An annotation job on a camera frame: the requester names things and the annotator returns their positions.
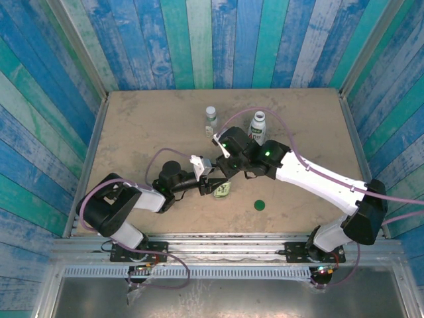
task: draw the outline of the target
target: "small white bottle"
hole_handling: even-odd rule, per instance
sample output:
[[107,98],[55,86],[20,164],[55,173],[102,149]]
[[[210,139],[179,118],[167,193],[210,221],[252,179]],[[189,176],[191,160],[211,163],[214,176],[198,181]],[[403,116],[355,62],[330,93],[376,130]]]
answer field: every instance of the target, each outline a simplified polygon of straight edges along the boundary
[[250,123],[247,134],[249,138],[256,140],[256,142],[262,146],[265,139],[265,130],[265,113],[263,111],[257,111]]
[[217,118],[217,110],[214,108],[214,106],[208,106],[206,107],[206,124],[205,124],[205,130],[206,130],[206,137],[212,138],[213,134],[215,134],[217,131],[218,126],[218,118]]

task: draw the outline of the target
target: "beige tabletop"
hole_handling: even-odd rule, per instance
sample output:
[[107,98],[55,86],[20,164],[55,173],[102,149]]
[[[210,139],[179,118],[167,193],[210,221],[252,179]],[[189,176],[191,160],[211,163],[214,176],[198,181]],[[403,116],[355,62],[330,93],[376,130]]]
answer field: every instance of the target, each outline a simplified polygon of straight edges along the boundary
[[[88,189],[110,172],[144,183],[146,166],[162,147],[215,161],[220,151],[205,136],[205,108],[210,105],[217,109],[219,127],[247,107],[270,108],[286,121],[304,157],[336,173],[361,178],[334,89],[118,91],[110,98]],[[253,114],[242,115],[233,124],[246,129]],[[266,138],[289,144],[270,115],[266,125]],[[162,153],[150,170],[150,181],[167,160],[192,169],[187,159]],[[258,199],[266,204],[263,211],[254,208]],[[267,177],[246,180],[239,173],[226,198],[201,197],[191,190],[165,214],[134,209],[128,220],[145,233],[275,233],[311,231],[341,215],[335,206],[299,187]]]

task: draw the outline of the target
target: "green disc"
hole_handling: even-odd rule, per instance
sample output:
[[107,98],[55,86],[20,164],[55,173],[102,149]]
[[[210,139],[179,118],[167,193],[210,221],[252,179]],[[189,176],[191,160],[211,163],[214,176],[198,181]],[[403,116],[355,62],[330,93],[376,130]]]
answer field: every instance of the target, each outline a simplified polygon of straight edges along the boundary
[[263,202],[262,200],[255,201],[254,208],[258,211],[262,211],[263,209],[265,209],[265,202]]

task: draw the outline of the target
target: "metal base plate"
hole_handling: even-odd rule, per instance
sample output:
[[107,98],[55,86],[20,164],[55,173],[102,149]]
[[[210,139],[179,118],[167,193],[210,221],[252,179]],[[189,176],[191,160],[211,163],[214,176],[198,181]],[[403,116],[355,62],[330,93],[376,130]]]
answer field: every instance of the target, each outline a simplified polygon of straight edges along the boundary
[[[155,252],[168,252],[168,242],[149,242],[148,250]],[[162,255],[145,254],[141,259],[134,256],[137,254],[129,252],[117,244],[112,245],[111,249],[111,262],[142,262],[142,263],[163,263],[166,262],[168,257]]]
[[[307,253],[305,247],[306,242],[285,242],[284,252],[286,254],[287,263],[316,263]],[[345,250],[343,247],[337,247],[334,251],[324,254],[320,261],[321,263],[335,263],[335,255],[339,258],[339,263],[346,262]]]

